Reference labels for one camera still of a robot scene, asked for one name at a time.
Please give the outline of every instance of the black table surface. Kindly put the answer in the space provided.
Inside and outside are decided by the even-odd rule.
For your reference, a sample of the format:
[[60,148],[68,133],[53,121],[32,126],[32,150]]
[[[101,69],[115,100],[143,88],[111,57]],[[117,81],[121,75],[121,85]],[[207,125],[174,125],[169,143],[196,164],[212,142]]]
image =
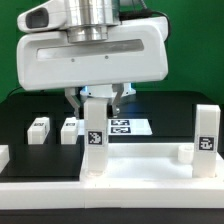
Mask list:
[[[214,104],[196,92],[139,92],[121,104],[118,118],[144,118],[152,136],[110,136],[111,143],[193,142],[197,104]],[[27,144],[36,117],[50,117],[45,144]],[[0,104],[0,145],[9,145],[10,162],[0,182],[78,181],[84,138],[60,144],[60,130],[72,107],[60,92],[19,93]],[[223,116],[219,152],[223,155]],[[223,209],[60,209],[0,211],[2,223],[224,223]]]

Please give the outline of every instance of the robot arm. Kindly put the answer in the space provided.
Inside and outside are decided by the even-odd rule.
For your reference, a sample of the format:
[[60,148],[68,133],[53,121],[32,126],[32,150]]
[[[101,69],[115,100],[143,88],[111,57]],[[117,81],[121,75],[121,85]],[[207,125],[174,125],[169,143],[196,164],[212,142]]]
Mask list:
[[167,19],[120,21],[118,0],[50,0],[21,14],[18,26],[28,33],[17,47],[26,90],[159,81],[168,73]]

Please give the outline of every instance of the small white block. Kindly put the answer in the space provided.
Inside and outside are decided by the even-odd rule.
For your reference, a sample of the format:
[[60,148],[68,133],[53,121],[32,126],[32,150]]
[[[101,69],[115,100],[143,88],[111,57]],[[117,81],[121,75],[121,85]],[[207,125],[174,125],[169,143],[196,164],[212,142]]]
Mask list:
[[48,117],[36,118],[27,131],[28,144],[43,144],[50,131],[50,119]]
[[215,177],[220,108],[197,105],[193,177]]
[[183,164],[191,164],[194,157],[194,145],[180,145],[178,149],[178,161]]
[[61,144],[76,144],[78,137],[79,121],[75,118],[67,118],[61,129]]
[[9,162],[9,147],[0,145],[0,173]]

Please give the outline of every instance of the white cube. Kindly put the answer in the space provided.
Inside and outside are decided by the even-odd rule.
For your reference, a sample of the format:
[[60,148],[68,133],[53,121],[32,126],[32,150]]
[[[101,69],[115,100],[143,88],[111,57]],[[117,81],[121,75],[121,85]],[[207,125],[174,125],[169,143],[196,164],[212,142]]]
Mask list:
[[61,144],[76,144],[78,130],[79,121],[75,117],[67,118],[61,129]]
[[36,118],[27,131],[28,144],[43,144],[50,131],[50,119],[48,117]]

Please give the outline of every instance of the white plastic casing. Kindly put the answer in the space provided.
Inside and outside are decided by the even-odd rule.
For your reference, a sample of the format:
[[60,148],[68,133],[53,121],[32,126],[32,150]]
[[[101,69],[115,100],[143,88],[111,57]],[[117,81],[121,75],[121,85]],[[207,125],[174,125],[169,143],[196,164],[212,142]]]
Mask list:
[[28,144],[43,144],[50,131],[50,119],[48,117],[36,118],[27,131]]
[[66,118],[61,129],[61,144],[76,144],[79,130],[79,121],[75,117]]
[[220,108],[197,105],[193,177],[215,177]]
[[87,99],[84,104],[85,162],[87,175],[100,175],[108,161],[106,99]]
[[41,90],[163,80],[167,32],[166,18],[158,17],[124,21],[108,28],[108,40],[85,45],[69,44],[65,31],[26,35],[17,48],[19,82]]
[[[33,11],[44,8],[48,11],[49,15],[49,24],[47,27],[43,28],[34,28],[29,29],[26,25],[26,16],[29,13],[32,13]],[[67,21],[67,14],[65,10],[65,3],[64,0],[51,0],[48,1],[40,6],[37,6],[25,13],[22,13],[18,19],[18,27],[21,31],[25,33],[31,33],[31,32],[42,32],[42,31],[48,31],[53,29],[59,29],[62,28]]]

